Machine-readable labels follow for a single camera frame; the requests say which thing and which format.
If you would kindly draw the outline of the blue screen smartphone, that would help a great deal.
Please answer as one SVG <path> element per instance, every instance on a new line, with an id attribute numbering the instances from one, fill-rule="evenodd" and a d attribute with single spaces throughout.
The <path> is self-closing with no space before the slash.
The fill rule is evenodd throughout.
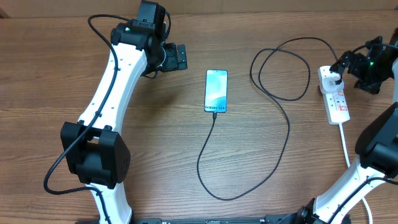
<path id="1" fill-rule="evenodd" d="M 227 111 L 228 72 L 207 70 L 205 80 L 204 110 L 209 113 Z"/>

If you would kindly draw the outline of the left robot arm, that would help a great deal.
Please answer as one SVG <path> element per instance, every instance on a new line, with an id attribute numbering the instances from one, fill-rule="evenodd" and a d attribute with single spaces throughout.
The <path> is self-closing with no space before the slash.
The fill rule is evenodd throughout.
<path id="1" fill-rule="evenodd" d="M 95 199 L 97 223 L 133 223 L 124 189 L 131 154 L 121 137 L 123 119 L 141 77 L 187 69 L 185 46 L 168 43 L 169 12 L 142 1 L 135 19 L 122 18 L 106 40 L 108 64 L 97 90 L 76 123 L 64 123 L 62 157 Z"/>

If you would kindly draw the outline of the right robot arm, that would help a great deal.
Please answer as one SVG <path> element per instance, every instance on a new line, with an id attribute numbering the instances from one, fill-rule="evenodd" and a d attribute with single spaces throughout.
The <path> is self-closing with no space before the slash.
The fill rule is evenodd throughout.
<path id="1" fill-rule="evenodd" d="M 358 49 L 346 51 L 333 65 L 318 69 L 320 91 L 331 124 L 341 126 L 343 120 L 332 117 L 346 111 L 343 102 L 343 74 L 357 78 L 355 88 L 372 95 L 379 93 L 388 78 L 397 80 L 397 32 L 388 44 L 381 36 Z M 359 136 L 356 156 L 345 173 L 322 195 L 313 198 L 297 212 L 287 215 L 281 223 L 350 223 L 348 212 L 372 189 L 383 183 L 396 184 L 397 176 L 397 92 L 392 104 Z"/>

